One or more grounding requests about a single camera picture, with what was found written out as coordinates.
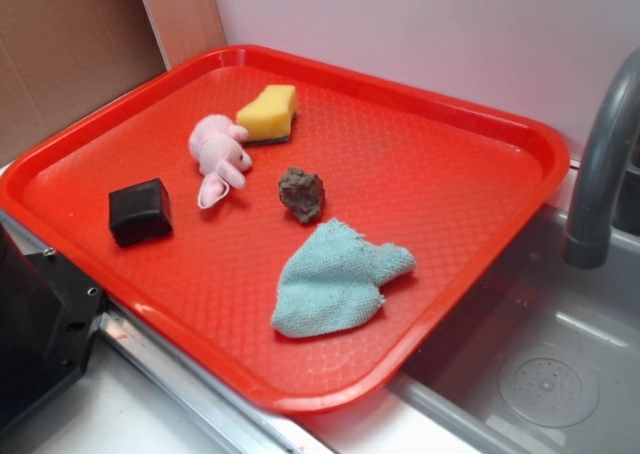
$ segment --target drain cover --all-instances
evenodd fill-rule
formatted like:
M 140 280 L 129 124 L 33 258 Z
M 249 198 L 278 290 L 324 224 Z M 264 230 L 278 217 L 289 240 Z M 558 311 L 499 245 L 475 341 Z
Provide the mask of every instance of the drain cover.
M 544 427 L 567 427 L 586 419 L 598 404 L 598 381 L 571 353 L 540 347 L 511 356 L 498 386 L 509 409 Z

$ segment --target white wall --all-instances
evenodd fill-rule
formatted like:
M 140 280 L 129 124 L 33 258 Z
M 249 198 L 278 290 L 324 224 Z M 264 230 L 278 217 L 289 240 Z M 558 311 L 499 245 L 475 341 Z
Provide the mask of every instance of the white wall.
M 545 122 L 579 157 L 640 0 L 217 0 L 259 44 Z

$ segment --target towel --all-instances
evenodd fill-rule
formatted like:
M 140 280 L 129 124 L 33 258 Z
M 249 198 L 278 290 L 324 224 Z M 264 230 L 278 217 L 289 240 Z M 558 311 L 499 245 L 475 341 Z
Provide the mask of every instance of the towel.
M 332 219 L 285 265 L 271 325 L 294 338 L 360 326 L 385 302 L 378 288 L 415 266 L 407 249 L 371 244 Z

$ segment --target plastic tray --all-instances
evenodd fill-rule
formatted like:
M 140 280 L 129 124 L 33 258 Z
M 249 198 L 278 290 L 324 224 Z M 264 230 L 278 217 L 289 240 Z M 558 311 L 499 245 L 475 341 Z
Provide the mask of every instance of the plastic tray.
M 291 141 L 248 148 L 247 187 L 201 211 L 192 128 L 210 113 L 233 118 L 279 83 L 297 86 Z M 544 203 L 568 160 L 537 122 L 237 46 L 194 58 L 26 153 L 0 179 L 0 205 L 248 399 L 309 412 L 383 385 Z M 280 203 L 289 166 L 323 179 L 322 220 L 417 260 L 359 328 L 291 340 L 270 326 L 282 268 L 315 228 Z M 108 193 L 155 177 L 174 233 L 121 249 Z

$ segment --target tray rim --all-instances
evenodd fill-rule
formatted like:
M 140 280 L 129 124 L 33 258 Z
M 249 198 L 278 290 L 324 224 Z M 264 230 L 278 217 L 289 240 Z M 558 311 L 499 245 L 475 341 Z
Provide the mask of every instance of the tray rim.
M 544 204 L 547 197 L 561 183 L 568 172 L 569 150 L 566 144 L 559 133 L 538 121 L 273 49 L 252 45 L 238 45 L 213 49 L 186 61 L 107 104 L 22 154 L 0 177 L 0 207 L 45 243 L 66 255 L 91 277 L 99 280 L 104 279 L 105 276 L 107 278 L 112 276 L 113 273 L 84 253 L 84 249 L 81 246 L 61 235 L 20 202 L 20 192 L 28 185 L 29 179 L 33 179 L 41 170 L 59 161 L 78 147 L 91 142 L 91 140 L 108 132 L 112 127 L 124 122 L 124 120 L 139 112 L 140 109 L 158 102 L 177 87 L 188 84 L 212 69 L 243 65 L 260 69 L 266 63 L 272 62 L 280 63 L 280 67 L 285 66 L 286 75 L 292 79 L 312 82 L 313 76 L 323 74 L 323 81 L 331 84 L 328 88 L 356 97 L 359 100 L 391 108 L 397 108 L 401 101 L 404 112 L 429 119 L 433 118 L 425 116 L 422 112 L 417 112 L 418 109 L 424 109 L 424 106 L 428 105 L 431 106 L 432 112 L 445 110 L 448 113 L 447 115 L 457 119 L 457 122 L 452 123 L 449 119 L 449 122 L 444 122 L 444 124 L 521 147 L 532 154 L 540 163 L 543 179 L 538 184 L 533 195 L 501 225 L 496 235 L 465 266 L 465 270 L 478 271 L 478 274 L 472 279 L 460 279 L 460 276 L 457 276 L 447 286 L 445 290 L 447 292 L 451 290 L 460 292 L 455 297 L 453 304 L 450 300 L 451 297 L 444 296 L 443 293 L 445 291 L 442 291 L 430 305 L 429 311 L 438 312 L 440 316 L 446 315 L 446 312 L 464 296 L 464 293 L 471 287 L 482 272 L 482 269 L 486 269 L 486 260 L 489 259 L 492 262 L 502 252 L 509 241 Z M 474 127 L 477 130 L 471 131 L 468 129 L 469 116 L 473 119 Z M 100 128 L 92 129 L 98 121 L 101 123 Z M 117 278 L 114 285 L 110 287 L 112 287 L 110 290 L 114 290 L 113 288 L 132 288 L 131 285 L 126 285 L 126 282 L 119 282 Z M 324 411 L 352 402 L 385 384 L 411 354 L 413 348 L 417 347 L 428 336 L 430 331 L 428 326 L 432 324 L 432 317 L 433 314 L 427 315 L 426 312 L 423 312 L 412 325 L 408 326 L 407 334 L 394 344 L 391 350 L 383 357 L 383 360 L 376 364 L 363 378 L 351 385 L 322 395 L 291 396 L 273 386 L 265 390 L 265 383 L 257 382 L 256 376 L 251 372 L 247 372 L 246 367 L 235 359 L 225 359 L 223 352 L 216 352 L 215 357 L 220 357 L 221 361 L 237 369 L 239 377 L 230 385 L 264 407 L 284 413 Z M 207 357 L 211 357 L 211 344 L 201 341 L 194 343 L 194 341 L 198 340 L 192 339 L 192 336 L 184 327 L 167 318 L 163 313 L 146 312 L 144 322 L 147 322 L 165 337 L 167 331 L 172 332 L 172 342 L 176 344 L 179 344 L 175 341 L 176 339 L 184 336 L 189 337 L 189 342 L 193 343 L 190 344 L 189 354 L 196 359 L 205 351 Z M 217 346 L 215 347 L 216 351 L 221 351 Z

